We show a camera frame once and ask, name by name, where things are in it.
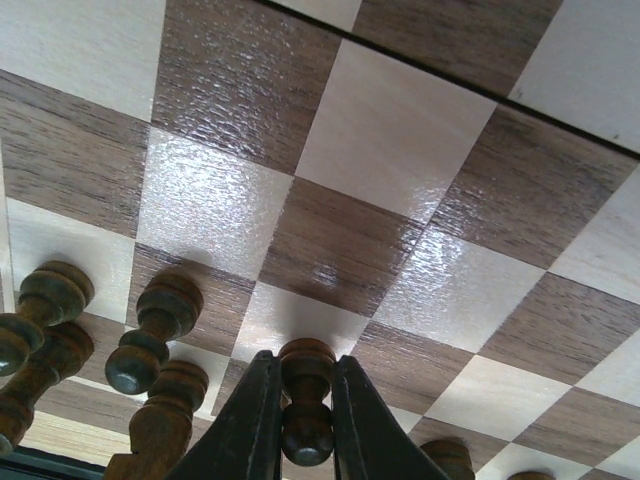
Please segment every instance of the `knight chess piece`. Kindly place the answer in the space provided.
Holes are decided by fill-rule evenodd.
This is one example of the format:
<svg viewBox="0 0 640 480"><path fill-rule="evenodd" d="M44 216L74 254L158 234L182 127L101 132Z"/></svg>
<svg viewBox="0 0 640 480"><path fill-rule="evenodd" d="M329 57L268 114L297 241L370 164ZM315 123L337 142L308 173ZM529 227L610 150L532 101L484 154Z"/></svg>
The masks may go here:
<svg viewBox="0 0 640 480"><path fill-rule="evenodd" d="M0 376L17 372L42 346L43 329L76 319L93 295L91 280L64 262L46 262L29 274L16 313L0 315Z"/></svg>
<svg viewBox="0 0 640 480"><path fill-rule="evenodd" d="M540 472L522 472L511 475L509 480L556 480L554 476L548 473Z"/></svg>
<svg viewBox="0 0 640 480"><path fill-rule="evenodd" d="M474 480L473 465L469 449L452 440L434 440L420 449L446 473L451 480Z"/></svg>
<svg viewBox="0 0 640 480"><path fill-rule="evenodd" d="M111 457L104 479L165 478L187 451L193 412L202 405L208 383L200 367L177 360L165 363L149 389L149 399L129 424L134 453Z"/></svg>
<svg viewBox="0 0 640 480"><path fill-rule="evenodd" d="M44 329L44 343L0 390L0 455L8 455L33 423L35 403L80 371L93 354L91 337L74 323Z"/></svg>
<svg viewBox="0 0 640 480"><path fill-rule="evenodd" d="M107 359L109 384L129 395L149 390L169 359L167 342L193 329L203 304L202 293L189 280L168 274L153 278L136 306L139 328L126 332Z"/></svg>
<svg viewBox="0 0 640 480"><path fill-rule="evenodd" d="M312 338L293 340L280 350L283 390L291 403L282 412L282 451L296 465L312 467L333 451L329 394L335 354Z"/></svg>

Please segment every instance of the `brown pawn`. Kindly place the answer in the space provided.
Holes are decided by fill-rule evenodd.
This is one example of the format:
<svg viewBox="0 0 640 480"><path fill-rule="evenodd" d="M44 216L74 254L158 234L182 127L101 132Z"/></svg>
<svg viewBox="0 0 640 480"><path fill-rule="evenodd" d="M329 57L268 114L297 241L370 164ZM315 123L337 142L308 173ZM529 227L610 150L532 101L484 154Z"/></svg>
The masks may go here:
<svg viewBox="0 0 640 480"><path fill-rule="evenodd" d="M44 330L42 348L0 390L0 454L8 455L33 423L38 399L80 371L93 354L91 337L74 323Z"/></svg>
<svg viewBox="0 0 640 480"><path fill-rule="evenodd" d="M138 330L125 333L105 365L109 384L121 393L149 390L169 359L167 342L193 329L202 312L200 290L183 277L158 275L138 299Z"/></svg>
<svg viewBox="0 0 640 480"><path fill-rule="evenodd" d="M134 453L111 457L104 480L165 478L187 451L193 412L202 405L208 383L207 374L191 363L165 363L129 424Z"/></svg>
<svg viewBox="0 0 640 480"><path fill-rule="evenodd" d="M42 346L44 328L78 318L93 294L91 280L64 262L46 262L29 274L16 313L0 315L0 377L17 372Z"/></svg>
<svg viewBox="0 0 640 480"><path fill-rule="evenodd" d="M509 480L555 480L555 477L547 473L522 472L511 475Z"/></svg>
<svg viewBox="0 0 640 480"><path fill-rule="evenodd" d="M331 410L322 400L331 388L335 354L319 340L301 338L287 343L278 356L283 390L291 400L282 412L282 451L296 465L320 465L333 451Z"/></svg>
<svg viewBox="0 0 640 480"><path fill-rule="evenodd" d="M420 449L433 460L451 480L474 480L469 450L464 445L451 440L434 440Z"/></svg>

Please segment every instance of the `pawn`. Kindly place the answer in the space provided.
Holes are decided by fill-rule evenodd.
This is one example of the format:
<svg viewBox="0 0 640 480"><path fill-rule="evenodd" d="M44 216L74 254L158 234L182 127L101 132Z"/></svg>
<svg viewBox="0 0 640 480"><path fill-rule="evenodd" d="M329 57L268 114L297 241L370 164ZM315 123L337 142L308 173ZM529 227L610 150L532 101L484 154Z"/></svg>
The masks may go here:
<svg viewBox="0 0 640 480"><path fill-rule="evenodd" d="M177 275L153 278L138 299L140 328L125 333L105 365L109 384L121 393L149 390L169 359L167 342L189 333L202 312L200 290Z"/></svg>
<svg viewBox="0 0 640 480"><path fill-rule="evenodd" d="M540 472L522 472L511 475L509 480L555 480L555 477L548 473Z"/></svg>
<svg viewBox="0 0 640 480"><path fill-rule="evenodd" d="M193 412L202 405L209 379L200 367L170 360L149 389L149 399L129 424L133 453L111 457L104 480L163 479L184 456Z"/></svg>
<svg viewBox="0 0 640 480"><path fill-rule="evenodd" d="M91 337L74 323L44 330L42 348L0 390L0 455L8 455L33 423L35 403L52 386L80 371L93 354Z"/></svg>
<svg viewBox="0 0 640 480"><path fill-rule="evenodd" d="M282 451L296 465L313 467L333 451L329 394L336 357L331 347L313 338L287 343L278 356L282 383L291 403L282 412Z"/></svg>
<svg viewBox="0 0 640 480"><path fill-rule="evenodd" d="M43 329L76 319L93 299L78 268L46 262L20 285L16 313L0 314L0 377L12 375L44 342Z"/></svg>
<svg viewBox="0 0 640 480"><path fill-rule="evenodd" d="M474 480L471 456L467 447L451 440L434 440L420 449L434 461L451 480Z"/></svg>

